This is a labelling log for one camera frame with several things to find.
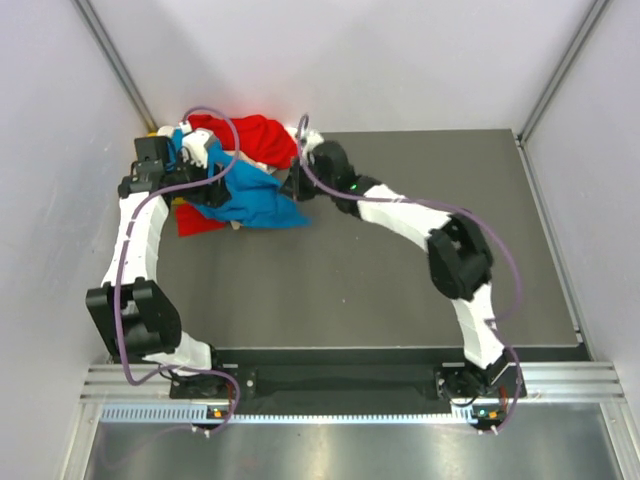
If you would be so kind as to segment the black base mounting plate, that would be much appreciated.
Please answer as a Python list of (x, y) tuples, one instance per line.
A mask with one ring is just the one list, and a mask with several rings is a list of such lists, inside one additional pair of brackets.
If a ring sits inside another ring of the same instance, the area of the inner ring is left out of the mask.
[(347, 393), (412, 394), (425, 400), (509, 398), (527, 395), (525, 382), (513, 365), (481, 372), (465, 363), (229, 365), (245, 399), (276, 394)]

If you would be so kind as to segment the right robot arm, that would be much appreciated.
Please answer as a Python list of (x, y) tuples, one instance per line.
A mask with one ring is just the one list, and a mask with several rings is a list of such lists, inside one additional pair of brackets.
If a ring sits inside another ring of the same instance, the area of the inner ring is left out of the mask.
[(330, 197), (336, 208), (383, 227), (425, 254), (436, 290), (452, 302), (463, 336), (465, 362), (440, 375), (440, 391), (461, 405), (492, 394), (509, 367), (496, 332), (492, 301), (494, 257), (481, 227), (456, 212), (410, 201), (385, 183), (355, 171), (336, 141), (299, 140), (282, 193), (299, 201)]

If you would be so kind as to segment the blue t shirt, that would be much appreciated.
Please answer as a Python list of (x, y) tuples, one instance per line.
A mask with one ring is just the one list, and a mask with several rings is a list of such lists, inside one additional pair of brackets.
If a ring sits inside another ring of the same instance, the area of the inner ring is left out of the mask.
[(220, 207), (191, 202), (207, 219), (237, 222), (243, 227), (288, 229), (311, 224), (296, 203), (280, 193), (282, 182), (250, 160), (243, 152), (222, 180), (230, 199)]

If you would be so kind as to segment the right corner aluminium post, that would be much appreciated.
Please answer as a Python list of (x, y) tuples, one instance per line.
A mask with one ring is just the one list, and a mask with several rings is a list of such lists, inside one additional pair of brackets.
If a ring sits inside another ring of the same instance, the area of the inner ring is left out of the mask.
[(610, 0), (595, 0), (589, 3), (586, 13), (579, 21), (575, 32), (570, 36), (569, 42), (563, 49), (551, 75), (544, 83), (531, 111), (526, 116), (522, 128), (515, 136), (519, 146), (524, 146), (534, 134), (611, 4)]

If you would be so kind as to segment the white t shirt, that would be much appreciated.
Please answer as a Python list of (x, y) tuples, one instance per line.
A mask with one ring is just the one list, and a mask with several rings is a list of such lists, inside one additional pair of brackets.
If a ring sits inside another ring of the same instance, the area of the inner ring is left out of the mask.
[(239, 158), (267, 174), (286, 170), (297, 152), (295, 140), (296, 130), (293, 127), (278, 127), (274, 133), (263, 134), (257, 139), (257, 145), (249, 148), (254, 156), (241, 150)]

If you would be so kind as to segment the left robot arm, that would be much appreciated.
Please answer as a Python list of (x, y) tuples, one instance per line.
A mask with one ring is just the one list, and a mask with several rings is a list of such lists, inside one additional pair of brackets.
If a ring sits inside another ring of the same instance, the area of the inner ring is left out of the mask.
[(215, 348), (183, 329), (180, 314), (157, 279), (161, 235), (172, 201), (180, 196), (220, 203), (229, 192), (206, 129), (183, 133), (168, 127), (134, 141), (136, 158), (117, 189), (120, 220), (113, 256), (85, 305), (126, 380), (139, 386), (132, 366), (145, 362), (174, 384), (174, 396), (210, 398), (235, 392)]

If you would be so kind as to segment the left corner aluminium post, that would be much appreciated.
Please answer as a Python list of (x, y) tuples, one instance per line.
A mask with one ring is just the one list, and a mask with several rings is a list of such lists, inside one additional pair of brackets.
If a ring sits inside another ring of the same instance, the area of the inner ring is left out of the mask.
[(108, 67), (114, 74), (142, 124), (148, 131), (156, 130), (158, 128), (157, 122), (93, 2), (89, 0), (72, 0), (71, 3), (97, 44)]

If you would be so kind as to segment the corner aluminium post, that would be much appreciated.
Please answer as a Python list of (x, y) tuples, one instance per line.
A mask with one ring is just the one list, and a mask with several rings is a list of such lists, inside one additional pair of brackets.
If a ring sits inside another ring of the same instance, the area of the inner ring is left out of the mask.
[(589, 3), (586, 13), (579, 21), (575, 32), (570, 36), (569, 42), (563, 49), (551, 75), (544, 83), (531, 111), (526, 116), (522, 128), (515, 136), (519, 146), (524, 146), (534, 134), (611, 4), (610, 0), (595, 0)]
[(71, 3), (97, 44), (108, 67), (114, 74), (142, 124), (148, 131), (156, 130), (158, 128), (157, 122), (93, 2), (89, 0), (72, 0)]

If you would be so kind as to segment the red t shirt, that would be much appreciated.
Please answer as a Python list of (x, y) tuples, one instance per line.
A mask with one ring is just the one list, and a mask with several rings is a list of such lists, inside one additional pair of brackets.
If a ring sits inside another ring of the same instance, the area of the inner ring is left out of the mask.
[[(236, 146), (240, 147), (240, 151), (244, 150), (248, 155), (254, 156), (249, 148), (257, 145), (257, 139), (263, 134), (274, 133), (278, 127), (284, 127), (278, 121), (263, 115), (233, 118), (226, 122), (209, 114), (191, 114), (188, 116), (188, 123), (195, 129), (203, 128), (214, 133), (218, 144), (211, 155), (215, 163), (222, 168), (230, 164)], [(178, 234), (181, 236), (219, 230), (229, 223), (205, 218), (186, 201), (177, 207), (175, 216)]]

